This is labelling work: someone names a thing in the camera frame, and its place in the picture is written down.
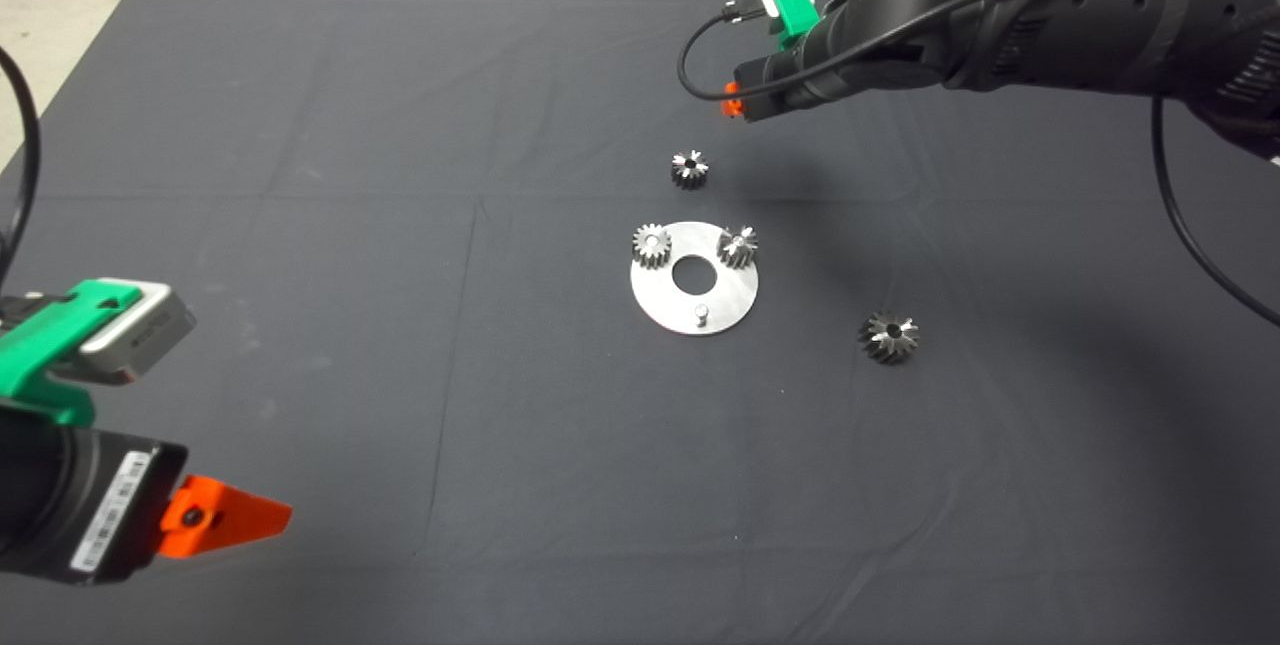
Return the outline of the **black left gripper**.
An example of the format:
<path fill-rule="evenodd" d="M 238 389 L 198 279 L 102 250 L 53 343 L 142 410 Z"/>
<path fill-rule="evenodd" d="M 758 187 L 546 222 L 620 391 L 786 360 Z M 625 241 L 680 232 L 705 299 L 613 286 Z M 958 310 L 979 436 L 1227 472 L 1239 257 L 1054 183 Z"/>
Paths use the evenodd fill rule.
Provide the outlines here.
<path fill-rule="evenodd" d="M 55 582 L 123 582 L 156 550 L 188 559 L 279 536 L 291 522 L 291 506 L 205 476 L 187 476 L 170 499 L 184 445 L 102 430 L 76 430 L 70 443 L 70 480 L 45 540 Z"/>

